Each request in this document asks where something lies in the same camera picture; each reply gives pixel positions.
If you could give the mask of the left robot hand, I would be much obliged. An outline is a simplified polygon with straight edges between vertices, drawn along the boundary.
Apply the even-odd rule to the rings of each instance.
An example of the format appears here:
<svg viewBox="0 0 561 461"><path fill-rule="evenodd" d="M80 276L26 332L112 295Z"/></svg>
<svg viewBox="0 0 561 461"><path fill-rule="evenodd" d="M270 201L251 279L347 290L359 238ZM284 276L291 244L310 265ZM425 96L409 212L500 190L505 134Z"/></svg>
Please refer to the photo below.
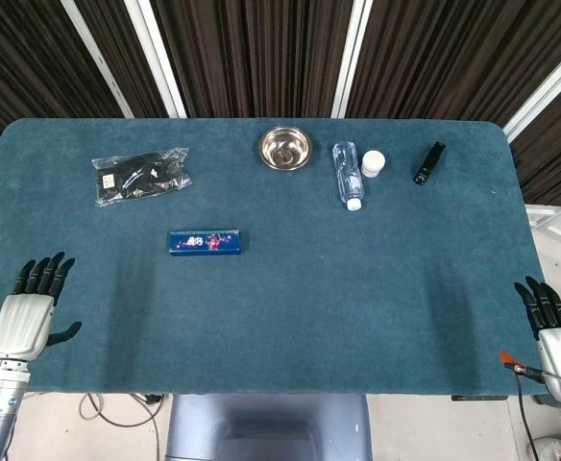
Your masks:
<svg viewBox="0 0 561 461"><path fill-rule="evenodd" d="M75 258L59 252L28 261L0 309L0 360L31 362L47 348L73 338L82 323L61 332L50 331L61 291Z"/></svg>

